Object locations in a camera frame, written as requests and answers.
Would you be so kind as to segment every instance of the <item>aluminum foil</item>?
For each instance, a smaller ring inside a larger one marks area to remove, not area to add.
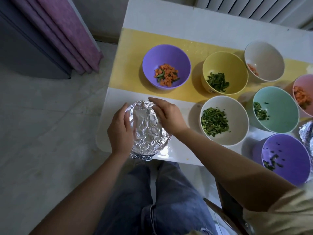
[[[309,121],[299,127],[299,135],[303,142],[303,145],[307,148],[311,156],[311,175],[309,179],[312,179],[313,174],[313,121]]]
[[[153,102],[147,100],[137,101],[126,109],[130,113],[130,123],[134,129],[134,141],[130,157],[140,158],[144,161],[164,149],[171,139],[162,128],[152,106]]]

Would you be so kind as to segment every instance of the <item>tile floor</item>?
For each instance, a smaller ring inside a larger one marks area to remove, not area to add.
[[[107,158],[95,132],[117,45],[98,44],[100,72],[73,72],[70,80],[22,76],[0,65],[0,234],[28,234]],[[180,166],[203,196],[219,204],[204,167]]]

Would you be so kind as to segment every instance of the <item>yellow table runner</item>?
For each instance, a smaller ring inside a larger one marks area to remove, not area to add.
[[[189,80],[174,90],[156,89],[145,77],[142,60],[146,52],[159,44],[172,44],[181,48],[191,61],[192,72]],[[234,53],[243,59],[243,50],[221,47],[212,44],[193,42],[165,35],[152,34],[132,29],[122,29],[115,56],[109,87],[138,93],[151,94],[187,102],[204,103],[216,94],[208,93],[200,82],[202,64],[206,57],[217,51]],[[231,97],[246,101],[246,96],[265,86],[285,87],[298,76],[307,74],[309,63],[284,59],[285,72],[279,81],[247,86],[240,93]]]

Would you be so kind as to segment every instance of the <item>bowl rim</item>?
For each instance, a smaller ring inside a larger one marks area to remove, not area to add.
[[[203,106],[202,106],[202,108],[201,108],[201,111],[200,111],[200,115],[199,115],[199,126],[200,126],[200,128],[201,128],[201,132],[202,132],[207,138],[209,138],[211,141],[215,142],[213,139],[211,139],[211,138],[204,132],[204,130],[203,130],[203,128],[202,128],[202,124],[201,124],[201,116],[202,116],[202,112],[203,112],[203,110],[204,110],[205,104],[206,104],[207,102],[209,102],[211,99],[215,98],[215,97],[223,97],[223,98],[224,98],[224,97],[227,97],[227,98],[229,98],[229,99],[235,101],[238,105],[241,106],[241,108],[242,108],[242,109],[244,110],[244,112],[246,113],[246,118],[247,118],[247,120],[248,120],[248,129],[247,129],[247,132],[246,132],[245,136],[244,136],[239,142],[237,142],[237,143],[235,143],[235,144],[231,144],[231,145],[220,144],[220,145],[225,146],[225,147],[235,146],[235,145],[241,143],[241,142],[247,137],[247,135],[248,135],[248,133],[249,133],[249,129],[250,129],[250,120],[249,120],[248,113],[247,113],[246,109],[243,107],[243,105],[242,105],[239,101],[237,101],[236,99],[234,99],[234,98],[232,98],[232,97],[230,97],[230,96],[227,96],[227,95],[216,95],[216,96],[214,96],[214,97],[208,99],[208,100],[203,104]]]
[[[273,131],[273,130],[270,130],[269,128],[265,127],[265,126],[262,124],[262,122],[256,117],[256,114],[255,114],[255,112],[254,112],[254,106],[253,106],[254,98],[255,98],[256,94],[257,94],[259,91],[261,91],[261,90],[263,90],[263,89],[265,89],[265,88],[275,88],[275,89],[279,89],[279,90],[285,92],[285,93],[288,95],[288,97],[290,97],[290,98],[293,100],[293,102],[295,103],[295,105],[296,105],[296,107],[297,107],[297,109],[298,109],[298,122],[295,124],[295,126],[292,128],[292,130],[290,130],[290,131],[288,131],[288,132],[293,131],[293,130],[297,127],[297,125],[299,124],[299,120],[300,120],[299,108],[298,108],[298,105],[297,105],[297,102],[295,101],[295,99],[292,98],[292,96],[291,96],[287,91],[285,91],[285,90],[283,90],[283,89],[281,89],[281,88],[279,88],[279,87],[276,87],[276,86],[266,86],[266,87],[263,87],[263,88],[259,89],[259,90],[254,94],[254,96],[253,96],[253,98],[252,98],[252,111],[253,111],[254,117],[257,119],[257,121],[258,121],[265,129],[267,129],[267,130],[270,131],[270,132],[273,132],[273,133],[275,133],[275,134],[285,134],[285,133],[288,133],[288,132],[279,133],[279,132],[275,132],[275,131]]]
[[[263,145],[262,145],[261,157],[262,157],[262,165],[263,165],[263,167],[265,167],[265,166],[264,166],[264,162],[263,162],[263,146],[266,144],[266,142],[267,142],[270,138],[276,137],[276,136],[278,136],[278,135],[281,135],[281,133],[275,133],[275,134],[273,134],[273,135],[267,137],[267,139],[264,141],[264,143],[263,143]],[[289,135],[289,134],[283,134],[283,135],[286,135],[286,136],[291,137],[291,138],[295,139],[296,141],[298,141],[298,142],[300,143],[300,145],[301,145],[301,146],[305,149],[305,151],[307,152],[307,155],[308,155],[308,158],[309,158],[309,162],[310,162],[310,170],[309,170],[309,173],[308,173],[308,177],[306,178],[306,181],[307,181],[308,178],[309,178],[309,176],[310,176],[310,174],[311,174],[311,170],[312,170],[312,162],[311,162],[310,154],[309,154],[307,148],[300,142],[299,139],[297,139],[297,138],[295,138],[295,137],[293,137],[293,136],[291,136],[291,135]]]
[[[210,55],[208,55],[208,56],[205,58],[205,60],[203,61],[203,65],[202,65],[202,77],[204,78],[205,82],[207,83],[207,85],[208,85],[215,93],[222,94],[222,95],[225,95],[225,96],[234,95],[234,94],[237,94],[237,93],[241,92],[241,91],[247,86],[248,80],[249,80],[249,73],[248,73],[248,70],[247,70],[246,66],[245,66],[245,69],[246,69],[246,71],[247,71],[247,81],[246,81],[244,87],[243,87],[241,90],[239,90],[239,91],[237,91],[237,92],[235,92],[235,93],[219,92],[219,91],[215,90],[213,87],[211,87],[210,84],[206,81],[205,76],[204,76],[204,70],[203,70],[203,68],[204,68],[204,63],[205,63],[205,61],[206,61],[210,56],[212,56],[212,55],[214,55],[214,54],[217,54],[217,53],[227,53],[227,54],[233,55],[233,56],[235,56],[236,58],[238,58],[238,59],[243,63],[243,65],[245,66],[245,63],[242,61],[242,59],[241,59],[240,57],[238,57],[237,55],[233,54],[233,53],[226,52],[226,51],[217,51],[217,52],[211,53]]]
[[[180,50],[180,51],[187,57],[187,59],[188,59],[188,61],[189,61],[189,66],[190,66],[189,75],[188,75],[188,77],[186,78],[186,80],[183,81],[183,82],[182,82],[181,84],[179,84],[178,86],[175,86],[175,87],[165,87],[165,86],[161,86],[161,85],[156,85],[156,84],[153,83],[150,79],[147,78],[147,76],[146,76],[146,74],[145,74],[145,71],[144,71],[144,69],[143,69],[143,63],[144,63],[144,61],[145,61],[145,59],[146,59],[147,53],[150,52],[152,49],[154,49],[154,48],[156,48],[156,47],[159,47],[159,46],[162,46],[162,45],[168,45],[168,46],[177,48],[178,50]],[[175,46],[175,45],[172,45],[172,44],[159,44],[159,45],[153,46],[151,49],[149,49],[149,50],[146,52],[146,54],[145,54],[145,56],[143,57],[143,60],[142,60],[142,71],[143,71],[143,74],[145,75],[146,79],[147,79],[153,86],[155,86],[155,87],[157,86],[157,88],[159,88],[159,89],[172,90],[172,89],[175,89],[175,88],[177,88],[177,87],[180,87],[181,85],[185,84],[186,81],[188,81],[188,79],[190,78],[190,75],[191,75],[191,62],[190,62],[190,59],[189,59],[188,55],[187,55],[181,48],[179,48],[179,47],[177,47],[177,46]]]
[[[295,87],[296,81],[297,81],[298,79],[300,79],[301,77],[308,76],[308,75],[311,76],[311,77],[313,77],[313,74],[304,74],[304,75],[301,75],[301,76],[297,77],[297,78],[294,80],[294,82],[293,82],[293,84],[292,84],[292,97],[293,97],[293,99],[295,100],[295,102],[296,102],[298,108],[301,109],[305,114],[308,114],[308,115],[312,118],[313,115],[311,115],[311,114],[309,114],[308,112],[306,112],[306,111],[305,111],[304,109],[302,109],[301,106],[298,104],[298,102],[297,102],[296,99],[295,99],[295,92],[293,91],[293,89],[294,89],[294,87]]]
[[[265,43],[265,44],[268,44],[269,46],[271,46],[272,48],[274,48],[274,49],[278,52],[278,54],[279,54],[279,56],[281,57],[281,59],[283,60],[284,72],[285,72],[285,60],[284,60],[283,56],[281,55],[281,53],[280,53],[274,46],[272,46],[271,44],[269,44],[269,43],[267,43],[267,42],[264,42],[264,41],[253,41],[253,42],[249,43],[249,44],[246,46],[245,51],[244,51],[244,59],[245,59],[245,65],[246,65],[248,71],[249,71],[250,73],[252,73],[252,74],[253,74],[255,77],[257,77],[258,79],[260,79],[261,81],[264,81],[264,82],[274,82],[274,81],[278,81],[278,80],[283,76],[284,72],[283,72],[283,74],[282,74],[279,78],[277,78],[276,80],[265,80],[265,79],[260,78],[259,76],[255,75],[255,74],[251,71],[251,69],[249,68],[248,63],[247,63],[247,61],[246,61],[246,50],[247,50],[247,48],[249,47],[249,45],[254,44],[254,43]]]

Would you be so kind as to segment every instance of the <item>white bowl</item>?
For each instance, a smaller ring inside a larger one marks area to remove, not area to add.
[[[265,42],[252,42],[246,47],[245,63],[249,79],[257,82],[277,81],[285,71],[285,62],[280,52]],[[256,68],[259,76],[249,69],[248,64]]]
[[[219,133],[215,135],[215,137],[208,136],[201,125],[203,111],[210,107],[217,107],[220,111],[225,111],[229,126],[228,131]],[[232,146],[240,143],[247,136],[249,131],[249,118],[245,108],[238,101],[229,96],[218,95],[207,100],[202,106],[199,116],[199,126],[202,133],[209,139],[223,146]]]

